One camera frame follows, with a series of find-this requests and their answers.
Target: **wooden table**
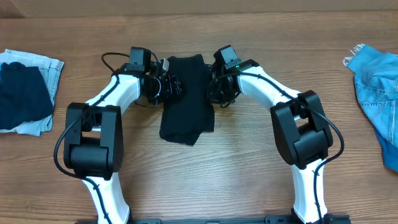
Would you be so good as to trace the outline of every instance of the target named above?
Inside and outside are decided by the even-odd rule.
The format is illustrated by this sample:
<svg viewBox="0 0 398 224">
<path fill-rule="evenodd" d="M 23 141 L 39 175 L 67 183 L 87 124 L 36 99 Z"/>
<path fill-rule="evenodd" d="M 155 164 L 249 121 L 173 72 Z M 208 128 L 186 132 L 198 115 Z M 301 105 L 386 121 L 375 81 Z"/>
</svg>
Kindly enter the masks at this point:
<svg viewBox="0 0 398 224">
<path fill-rule="evenodd" d="M 160 58 L 202 54 L 212 63 L 213 53 L 227 44 L 286 86 L 317 92 L 343 133 L 345 153 L 325 169 L 328 211 L 349 214 L 353 223 L 397 223 L 398 175 L 384 168 L 373 127 L 356 101 L 353 74 L 341 62 L 361 43 L 398 53 L 397 21 L 394 11 L 0 20 L 1 50 L 65 62 L 52 131 L 39 138 L 0 135 L 0 223 L 96 217 L 86 187 L 61 174 L 52 154 L 65 128 L 66 107 L 94 97 L 109 83 L 102 53 L 139 46 Z M 119 66 L 126 58 L 109 61 Z M 159 137 L 162 107 L 131 106 L 125 112 L 120 177 L 135 218 L 290 212 L 292 174 L 277 152 L 269 112 L 247 96 L 227 109 L 215 108 L 215 131 L 203 133 L 193 147 Z M 339 146 L 334 137 L 331 155 Z"/>
</svg>

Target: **folded black cloth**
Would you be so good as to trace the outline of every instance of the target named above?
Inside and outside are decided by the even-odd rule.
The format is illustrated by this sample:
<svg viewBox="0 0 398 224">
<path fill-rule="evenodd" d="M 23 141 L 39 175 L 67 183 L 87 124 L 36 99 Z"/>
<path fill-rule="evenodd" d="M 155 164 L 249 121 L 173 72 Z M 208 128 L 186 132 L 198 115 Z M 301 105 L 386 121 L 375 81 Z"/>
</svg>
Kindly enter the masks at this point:
<svg viewBox="0 0 398 224">
<path fill-rule="evenodd" d="M 178 76 L 182 97 L 164 103 L 159 134 L 166 141 L 193 146 L 200 133 L 214 131 L 214 108 L 207 99 L 211 74 L 201 55 L 168 61 L 168 73 Z"/>
<path fill-rule="evenodd" d="M 19 62 L 1 65 L 0 129 L 38 121 L 52 112 L 49 91 L 38 67 L 25 67 Z"/>
</svg>

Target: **blue denim garment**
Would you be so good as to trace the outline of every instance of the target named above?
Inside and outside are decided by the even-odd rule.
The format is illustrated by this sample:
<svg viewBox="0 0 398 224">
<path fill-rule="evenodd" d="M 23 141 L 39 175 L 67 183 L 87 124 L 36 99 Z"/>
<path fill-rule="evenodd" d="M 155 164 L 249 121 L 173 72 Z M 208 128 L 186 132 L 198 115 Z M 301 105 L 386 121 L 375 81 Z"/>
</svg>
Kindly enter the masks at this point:
<svg viewBox="0 0 398 224">
<path fill-rule="evenodd" d="M 384 165 L 398 172 L 398 55 L 368 45 L 357 46 L 353 53 L 346 59 L 355 73 L 358 102 L 376 128 Z"/>
<path fill-rule="evenodd" d="M 20 62 L 26 67 L 38 67 L 43 76 L 44 82 L 49 90 L 50 100 L 55 105 L 55 97 L 58 90 L 58 81 L 64 62 L 46 56 L 36 55 L 27 52 L 8 50 L 0 54 L 0 63 Z M 11 130 L 0 129 L 0 133 L 17 132 L 19 134 L 30 134 L 40 136 L 42 131 L 50 131 L 52 128 L 52 115 L 40 120 L 23 122 Z"/>
</svg>

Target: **denim fabric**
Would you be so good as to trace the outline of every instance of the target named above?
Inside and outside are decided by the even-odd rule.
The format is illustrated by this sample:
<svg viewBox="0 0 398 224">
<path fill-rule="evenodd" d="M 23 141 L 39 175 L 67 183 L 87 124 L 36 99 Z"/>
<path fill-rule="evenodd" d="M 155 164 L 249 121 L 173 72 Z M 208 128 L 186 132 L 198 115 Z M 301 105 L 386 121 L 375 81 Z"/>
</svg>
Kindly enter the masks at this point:
<svg viewBox="0 0 398 224">
<path fill-rule="evenodd" d="M 347 67 L 355 73 L 356 96 L 376 128 L 385 165 L 398 171 L 391 165 L 398 164 L 398 56 L 361 47 Z"/>
<path fill-rule="evenodd" d="M 58 81 L 60 79 L 64 63 L 57 59 L 52 59 L 41 55 L 6 49 L 4 53 L 0 54 L 0 63 L 11 62 L 20 62 L 26 67 L 39 68 L 46 87 L 49 90 L 50 101 L 54 106 L 58 89 Z M 52 115 L 40 121 L 23 122 L 22 124 L 10 130 L 2 129 L 0 130 L 0 133 L 17 132 L 19 134 L 40 136 L 42 131 L 50 131 L 51 128 Z"/>
</svg>

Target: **folded dark cloth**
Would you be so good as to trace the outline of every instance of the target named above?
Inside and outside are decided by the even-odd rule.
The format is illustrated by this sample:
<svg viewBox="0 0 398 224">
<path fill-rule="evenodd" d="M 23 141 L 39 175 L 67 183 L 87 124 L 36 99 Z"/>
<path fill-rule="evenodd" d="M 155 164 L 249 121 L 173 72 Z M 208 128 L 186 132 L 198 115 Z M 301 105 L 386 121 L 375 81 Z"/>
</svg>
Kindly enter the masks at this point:
<svg viewBox="0 0 398 224">
<path fill-rule="evenodd" d="M 0 129 L 38 121 L 52 112 L 49 91 L 38 67 L 25 67 L 19 62 L 1 65 Z"/>
<path fill-rule="evenodd" d="M 211 74 L 201 55 L 168 61 L 168 73 L 178 76 L 182 97 L 164 103 L 159 134 L 166 141 L 192 146 L 203 131 L 214 131 L 214 108 L 207 99 Z"/>
</svg>

